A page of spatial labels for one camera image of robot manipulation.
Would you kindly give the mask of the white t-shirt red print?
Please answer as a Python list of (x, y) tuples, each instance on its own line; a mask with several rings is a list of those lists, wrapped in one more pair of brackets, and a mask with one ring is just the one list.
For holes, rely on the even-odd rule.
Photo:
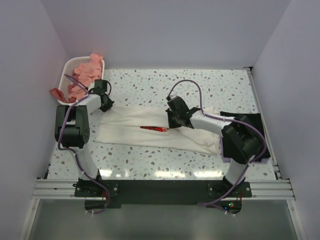
[(170, 128), (165, 107), (113, 106), (100, 118), (97, 141), (218, 155), (220, 137), (188, 127)]

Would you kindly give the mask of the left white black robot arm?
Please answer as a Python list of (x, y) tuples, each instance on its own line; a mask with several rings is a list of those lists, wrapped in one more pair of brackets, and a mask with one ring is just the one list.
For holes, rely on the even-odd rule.
[(84, 89), (81, 99), (56, 108), (54, 137), (57, 148), (68, 151), (74, 159), (79, 174), (75, 187), (92, 196), (99, 196), (107, 189), (88, 145), (91, 135), (89, 115), (96, 110), (105, 113), (112, 108), (111, 90), (109, 81), (98, 79)]

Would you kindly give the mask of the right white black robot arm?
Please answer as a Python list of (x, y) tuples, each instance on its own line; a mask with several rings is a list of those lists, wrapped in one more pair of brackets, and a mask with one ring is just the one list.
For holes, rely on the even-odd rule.
[(168, 96), (166, 100), (170, 128), (204, 130), (222, 138), (223, 152), (231, 158), (222, 189), (227, 196), (235, 196), (241, 190), (240, 183), (245, 179), (249, 163), (267, 150), (263, 134), (244, 114), (237, 117), (209, 115), (202, 108), (189, 108), (179, 96)]

